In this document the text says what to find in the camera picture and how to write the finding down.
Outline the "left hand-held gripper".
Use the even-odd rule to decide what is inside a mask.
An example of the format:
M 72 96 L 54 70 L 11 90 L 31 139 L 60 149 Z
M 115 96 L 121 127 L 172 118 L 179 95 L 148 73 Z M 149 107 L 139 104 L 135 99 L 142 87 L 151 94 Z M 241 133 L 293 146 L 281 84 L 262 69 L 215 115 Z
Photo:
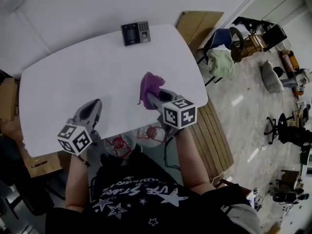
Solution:
M 100 99 L 94 99 L 77 109 L 57 135 L 64 151 L 79 156 L 90 145 L 97 145 L 100 136 L 95 126 L 99 122 L 101 111 Z

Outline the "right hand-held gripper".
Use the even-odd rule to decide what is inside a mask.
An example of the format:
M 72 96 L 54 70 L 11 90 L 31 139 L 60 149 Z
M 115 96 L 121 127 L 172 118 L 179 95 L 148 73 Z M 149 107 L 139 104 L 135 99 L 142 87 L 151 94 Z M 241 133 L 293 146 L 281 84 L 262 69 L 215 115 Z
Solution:
M 157 120 L 167 134 L 175 134 L 196 123 L 196 105 L 183 96 L 161 89 L 158 96 L 149 92 L 147 98 L 160 113 Z

